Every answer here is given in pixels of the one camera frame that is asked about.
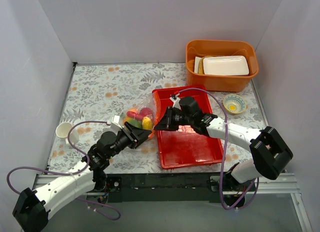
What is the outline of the red pomegranate toy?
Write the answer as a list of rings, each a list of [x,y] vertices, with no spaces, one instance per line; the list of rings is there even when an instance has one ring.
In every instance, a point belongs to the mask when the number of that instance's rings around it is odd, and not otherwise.
[[[144,117],[153,118],[153,111],[151,108],[148,107],[140,109],[139,114],[143,115]]]

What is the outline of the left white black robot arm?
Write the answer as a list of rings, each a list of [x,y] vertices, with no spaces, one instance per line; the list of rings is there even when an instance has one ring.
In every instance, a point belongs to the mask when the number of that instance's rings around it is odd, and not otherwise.
[[[107,185],[104,170],[109,166],[110,159],[126,147],[139,147],[151,134],[151,130],[135,127],[128,122],[117,133],[104,132],[67,173],[35,190],[23,190],[12,212],[14,218],[23,231],[41,231],[56,212],[83,193],[103,191]]]

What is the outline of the red chili pepper toy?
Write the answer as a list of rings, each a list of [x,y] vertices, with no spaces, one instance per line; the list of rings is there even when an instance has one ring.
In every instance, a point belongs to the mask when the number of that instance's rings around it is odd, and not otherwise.
[[[134,112],[134,111],[127,111],[126,113],[127,117],[130,117],[132,119],[135,119],[135,120],[139,120],[139,121],[142,121],[144,116],[137,113],[137,112]]]

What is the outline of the green orange mango toy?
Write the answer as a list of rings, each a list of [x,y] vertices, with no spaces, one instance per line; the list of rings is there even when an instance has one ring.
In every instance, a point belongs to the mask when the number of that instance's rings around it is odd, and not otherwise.
[[[142,122],[141,121],[138,121],[136,119],[133,119],[133,118],[130,118],[130,117],[126,117],[124,120],[123,120],[123,123],[129,123],[131,124],[132,126],[135,126],[137,128],[142,128]]]

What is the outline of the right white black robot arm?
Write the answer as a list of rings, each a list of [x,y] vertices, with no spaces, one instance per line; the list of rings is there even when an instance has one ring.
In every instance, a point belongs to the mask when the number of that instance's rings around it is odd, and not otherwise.
[[[248,161],[237,163],[222,177],[222,185],[239,190],[245,183],[259,177],[275,180],[292,160],[293,153],[273,127],[263,130],[226,123],[217,115],[205,113],[193,97],[179,100],[179,107],[167,107],[155,125],[157,131],[177,131],[189,125],[197,134],[223,139],[252,154]]]

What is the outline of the yellow corn toy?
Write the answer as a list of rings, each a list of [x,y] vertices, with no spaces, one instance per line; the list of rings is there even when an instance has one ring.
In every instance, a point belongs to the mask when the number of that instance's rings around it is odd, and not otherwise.
[[[142,128],[145,130],[152,130],[153,129],[152,120],[147,116],[142,119],[141,124],[142,124]]]

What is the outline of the clear zip top bag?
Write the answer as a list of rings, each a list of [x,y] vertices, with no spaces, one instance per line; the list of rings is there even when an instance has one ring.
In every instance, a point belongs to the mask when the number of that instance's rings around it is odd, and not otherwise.
[[[125,122],[140,128],[151,131],[149,139],[154,137],[155,122],[158,119],[157,114],[157,100],[154,93],[149,94],[137,105],[125,109],[121,115],[119,123],[124,126]]]

